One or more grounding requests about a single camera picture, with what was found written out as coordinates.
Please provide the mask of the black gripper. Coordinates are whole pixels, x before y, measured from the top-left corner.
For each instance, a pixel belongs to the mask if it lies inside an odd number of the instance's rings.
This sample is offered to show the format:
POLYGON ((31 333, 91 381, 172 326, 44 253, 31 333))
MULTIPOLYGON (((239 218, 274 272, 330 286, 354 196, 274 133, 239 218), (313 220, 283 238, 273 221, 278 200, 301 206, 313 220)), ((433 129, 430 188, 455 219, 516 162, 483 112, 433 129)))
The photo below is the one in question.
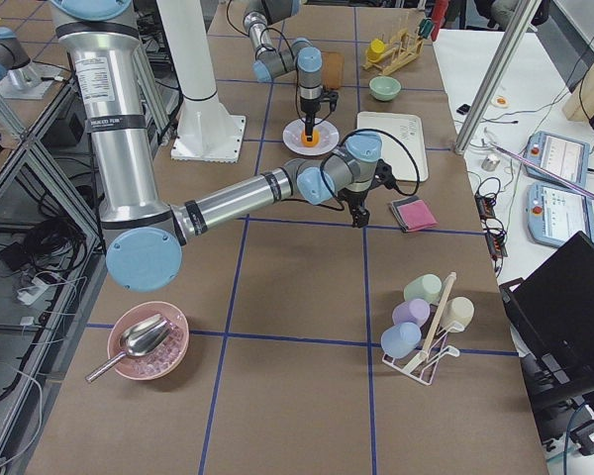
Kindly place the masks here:
POLYGON ((316 115, 321 110, 321 105, 329 105, 329 113, 324 119, 322 119, 322 121, 325 121, 332 113, 336 111, 339 93, 335 90, 328 90, 322 86, 318 86, 316 88, 305 88, 299 86, 298 90, 299 110, 303 114, 301 117, 301 120, 304 123, 303 131, 311 134, 312 131, 315 130, 316 115))
POLYGON ((360 185, 358 191, 348 186, 338 192, 338 198, 348 205, 354 228, 362 229, 369 224, 369 211, 365 208, 365 199, 371 190, 380 186, 389 190, 394 188, 392 168, 383 159, 376 162, 371 179, 367 180, 365 185, 360 185))

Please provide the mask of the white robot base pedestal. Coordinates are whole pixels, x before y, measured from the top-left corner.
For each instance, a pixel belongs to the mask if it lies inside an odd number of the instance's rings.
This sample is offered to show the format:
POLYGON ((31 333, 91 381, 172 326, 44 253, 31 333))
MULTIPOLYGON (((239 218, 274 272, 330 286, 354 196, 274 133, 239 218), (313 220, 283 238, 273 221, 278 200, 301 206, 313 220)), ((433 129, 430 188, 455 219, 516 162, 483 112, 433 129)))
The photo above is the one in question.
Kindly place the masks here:
POLYGON ((201 4, 164 0, 157 8, 183 96, 171 156, 236 162, 246 118, 230 114, 219 99, 201 4))

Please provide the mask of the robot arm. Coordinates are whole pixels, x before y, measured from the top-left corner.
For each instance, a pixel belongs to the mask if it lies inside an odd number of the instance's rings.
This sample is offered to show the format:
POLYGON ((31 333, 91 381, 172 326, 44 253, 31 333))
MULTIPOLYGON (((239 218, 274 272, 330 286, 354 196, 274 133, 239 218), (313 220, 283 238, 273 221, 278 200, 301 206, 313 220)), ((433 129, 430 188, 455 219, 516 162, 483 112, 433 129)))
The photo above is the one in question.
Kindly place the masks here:
POLYGON ((313 146, 319 141, 316 126, 321 105, 327 103, 334 111, 338 93, 323 85, 323 56, 306 38, 288 42, 285 49, 275 47, 270 33, 273 26, 295 16, 299 1, 249 1, 243 16, 245 35, 253 46, 255 61, 252 68, 259 82, 270 82, 290 72, 297 76, 298 114, 303 122, 302 143, 313 146))
POLYGON ((234 162, 246 120, 221 103, 200 4, 161 1, 161 18, 182 96, 172 163, 154 157, 135 63, 142 49, 129 1, 54 1, 55 33, 77 76, 98 161, 104 201, 100 224, 106 267, 121 287, 151 292, 168 285, 192 238, 252 211, 300 195, 320 206, 346 203, 357 227, 363 203, 384 166, 375 130, 356 130, 323 159, 295 158, 236 184, 185 199, 192 183, 186 159, 234 162))

